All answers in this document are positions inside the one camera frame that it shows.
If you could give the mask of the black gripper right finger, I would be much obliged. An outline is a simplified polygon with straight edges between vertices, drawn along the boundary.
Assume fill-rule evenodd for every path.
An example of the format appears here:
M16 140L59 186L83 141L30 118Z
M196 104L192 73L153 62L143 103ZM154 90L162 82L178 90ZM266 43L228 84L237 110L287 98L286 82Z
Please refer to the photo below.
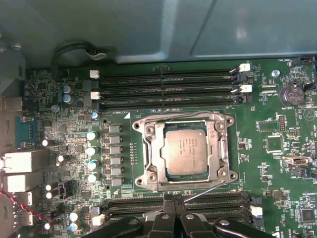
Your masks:
M188 213L182 195L174 196L175 210L184 235L188 238L271 238L272 235L232 220L219 218L212 224L199 215Z

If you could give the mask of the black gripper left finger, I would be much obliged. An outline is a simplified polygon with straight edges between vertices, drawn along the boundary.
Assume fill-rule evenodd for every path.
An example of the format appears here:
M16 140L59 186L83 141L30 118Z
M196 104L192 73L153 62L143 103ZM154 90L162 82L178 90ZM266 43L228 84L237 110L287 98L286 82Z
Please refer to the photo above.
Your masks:
M142 222L136 217L126 217L93 231L86 238L172 238L175 227L175 196L163 198L163 211L153 212Z

